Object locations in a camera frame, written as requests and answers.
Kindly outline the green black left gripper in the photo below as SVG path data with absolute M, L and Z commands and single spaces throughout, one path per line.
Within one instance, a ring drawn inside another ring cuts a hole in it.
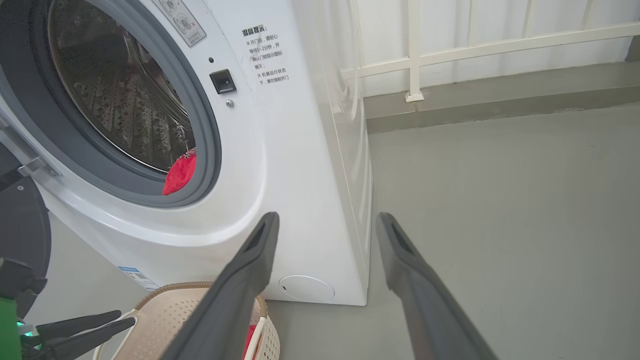
M 135 325 L 121 310 L 38 325 L 23 343 L 16 302 L 0 300 L 0 358 L 2 360 L 75 360 Z

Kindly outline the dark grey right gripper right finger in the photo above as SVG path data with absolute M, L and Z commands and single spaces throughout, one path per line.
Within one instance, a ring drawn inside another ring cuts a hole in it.
M 398 220 L 375 221 L 387 287 L 400 298 L 416 360 L 495 360 L 480 331 Z

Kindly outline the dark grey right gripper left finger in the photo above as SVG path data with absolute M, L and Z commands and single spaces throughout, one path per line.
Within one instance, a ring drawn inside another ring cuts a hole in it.
M 267 212 L 162 354 L 162 360 L 239 360 L 256 297 L 274 266 L 280 217 Z

